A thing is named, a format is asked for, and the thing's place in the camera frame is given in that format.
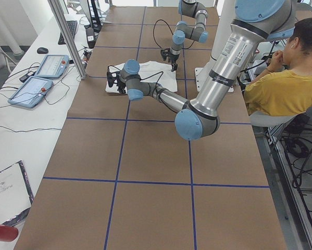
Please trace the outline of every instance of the person's hand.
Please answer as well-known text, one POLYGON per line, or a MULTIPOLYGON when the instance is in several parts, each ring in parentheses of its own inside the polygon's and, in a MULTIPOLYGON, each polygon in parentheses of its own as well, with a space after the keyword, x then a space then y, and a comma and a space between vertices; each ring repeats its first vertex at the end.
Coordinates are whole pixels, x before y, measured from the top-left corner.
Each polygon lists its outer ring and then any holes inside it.
POLYGON ((268 66, 269 71, 276 72, 278 71, 283 64, 283 51, 274 52, 270 64, 268 66))

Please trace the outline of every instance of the robotic arm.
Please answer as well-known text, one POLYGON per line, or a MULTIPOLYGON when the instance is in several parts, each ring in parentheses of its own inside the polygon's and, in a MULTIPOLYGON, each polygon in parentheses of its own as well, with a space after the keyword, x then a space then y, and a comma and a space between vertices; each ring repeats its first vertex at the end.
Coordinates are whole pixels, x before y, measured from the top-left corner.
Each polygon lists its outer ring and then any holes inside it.
POLYGON ((188 26, 185 21, 178 22, 172 37, 171 48, 162 49, 160 51, 163 60, 165 61, 167 58, 168 62, 171 62, 172 71, 178 68, 177 60, 185 38, 200 43, 205 43, 208 38, 208 32, 205 31, 208 12, 203 4, 196 2, 196 0, 180 0, 179 14, 195 18, 196 23, 193 28, 188 26))
POLYGON ((183 98, 158 83, 141 82, 140 66, 128 60, 119 74, 128 97, 137 101, 151 96, 177 112, 177 132, 186 140, 197 140, 215 133, 220 120, 217 108, 236 76, 250 60, 258 44, 288 38, 293 34, 296 0, 236 0, 232 33, 198 96, 183 98))

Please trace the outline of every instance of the person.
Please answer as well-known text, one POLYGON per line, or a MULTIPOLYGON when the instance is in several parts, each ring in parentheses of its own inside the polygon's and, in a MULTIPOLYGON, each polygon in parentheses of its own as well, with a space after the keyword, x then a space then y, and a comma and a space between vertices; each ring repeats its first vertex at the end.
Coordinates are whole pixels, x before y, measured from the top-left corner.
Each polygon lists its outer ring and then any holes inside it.
POLYGON ((292 116, 312 106, 312 18, 295 24, 284 50, 246 87, 244 100, 249 115, 292 116), (277 72, 283 64, 289 69, 277 72))

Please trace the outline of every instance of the keyboard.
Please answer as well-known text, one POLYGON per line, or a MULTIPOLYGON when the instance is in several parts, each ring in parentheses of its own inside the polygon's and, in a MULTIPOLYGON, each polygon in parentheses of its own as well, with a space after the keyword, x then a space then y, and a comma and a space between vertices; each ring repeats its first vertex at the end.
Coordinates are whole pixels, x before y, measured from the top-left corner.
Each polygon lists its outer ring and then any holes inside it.
MULTIPOLYGON (((66 22, 67 22, 68 28, 70 30, 70 33, 72 35, 72 38, 74 39, 74 35, 76 34, 78 22, 76 20, 71 20, 71 21, 66 21, 66 22)), ((65 44, 62 33, 60 34, 60 38, 58 39, 58 44, 59 45, 65 44)))

